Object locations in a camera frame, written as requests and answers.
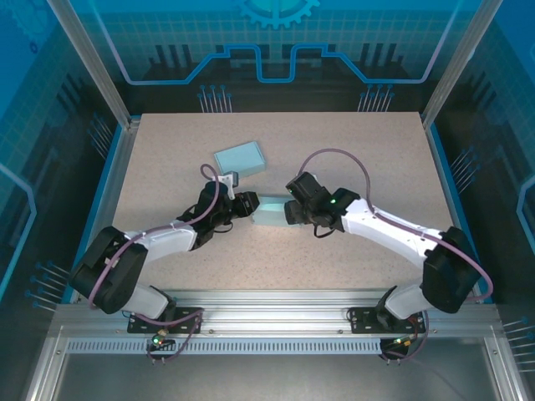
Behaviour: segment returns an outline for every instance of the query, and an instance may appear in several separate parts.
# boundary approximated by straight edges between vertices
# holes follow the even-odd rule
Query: black motor joint
[[[180,221],[190,221],[202,215],[212,203],[216,195],[216,182],[207,182],[199,195],[199,201],[182,216]],[[228,196],[228,187],[219,183],[219,195],[216,204],[208,215],[191,226],[197,233],[193,250],[203,246],[213,237],[214,230],[219,226],[227,226],[232,220],[250,216],[260,205],[256,192],[240,192],[234,194],[234,199]]]
[[[341,217],[353,201],[360,199],[359,194],[345,188],[331,194],[306,171],[288,182],[286,189],[295,199],[284,204],[289,225],[312,224],[344,231]]]

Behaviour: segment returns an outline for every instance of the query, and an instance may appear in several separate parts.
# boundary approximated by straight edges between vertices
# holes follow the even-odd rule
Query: light blue block
[[[266,169],[266,161],[256,141],[222,150],[215,153],[214,157],[222,174],[236,171],[239,178],[260,173]]]
[[[252,222],[259,226],[300,227],[300,224],[290,226],[284,216],[284,204],[292,201],[292,196],[262,196],[258,197],[260,205],[252,214]]]

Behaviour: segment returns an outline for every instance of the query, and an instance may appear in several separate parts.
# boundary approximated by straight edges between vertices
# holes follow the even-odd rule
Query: floor
[[[215,165],[214,152],[251,140],[260,144],[267,169],[242,179],[239,190],[286,194],[308,155],[337,147],[366,165],[378,207],[423,226],[451,224],[417,113],[250,113],[143,114],[114,226],[139,231],[173,220],[197,201],[205,183],[199,166]],[[364,194],[359,167],[342,155],[320,155],[308,171],[331,191]],[[146,266],[140,281],[162,289],[340,289],[392,287],[420,275],[361,237],[337,232],[318,240],[310,226],[240,219],[198,251]]]

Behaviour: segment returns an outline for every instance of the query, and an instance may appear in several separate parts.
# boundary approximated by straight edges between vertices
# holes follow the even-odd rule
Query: vertical post
[[[447,97],[453,90],[457,80],[461,76],[463,69],[468,64],[472,52],[482,40],[488,26],[494,19],[494,15],[502,4],[502,0],[482,0],[481,6],[477,9],[474,18],[465,31],[459,46],[451,57],[451,61],[446,67],[446,71],[442,75],[438,85],[436,85],[435,92],[431,95],[429,103],[425,107],[423,113],[424,129],[428,129],[436,116],[446,102]]]
[[[130,127],[130,113],[69,0],[47,0],[117,122]]]

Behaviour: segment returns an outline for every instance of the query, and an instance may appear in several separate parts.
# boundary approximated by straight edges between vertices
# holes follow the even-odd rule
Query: glass panel
[[[25,396],[116,121],[46,2],[0,2],[0,33],[0,399],[9,401]]]
[[[534,18],[532,3],[503,2],[436,119],[504,322],[535,318]]]
[[[215,101],[228,95],[233,111],[423,110],[479,3],[73,5],[138,114],[230,111]]]

